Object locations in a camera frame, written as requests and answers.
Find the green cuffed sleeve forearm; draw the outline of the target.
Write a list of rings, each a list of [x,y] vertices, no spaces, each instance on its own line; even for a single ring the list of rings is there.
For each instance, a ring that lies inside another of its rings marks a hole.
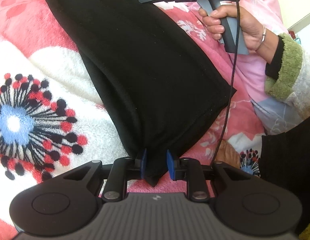
[[[310,117],[310,51],[297,44],[290,35],[277,35],[273,57],[263,58],[265,93],[293,107],[302,119]]]

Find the person's right hand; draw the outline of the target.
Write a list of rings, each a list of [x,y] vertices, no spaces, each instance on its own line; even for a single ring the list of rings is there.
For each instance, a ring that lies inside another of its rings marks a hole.
[[[263,58],[274,56],[278,46],[278,36],[264,28],[264,26],[243,7],[237,9],[234,5],[221,5],[216,10],[212,11],[211,14],[208,14],[201,8],[199,9],[199,15],[202,16],[204,24],[216,41],[220,40],[222,34],[225,32],[224,27],[221,25],[221,19],[227,16],[233,18],[240,16],[239,23],[247,48],[257,52]]]

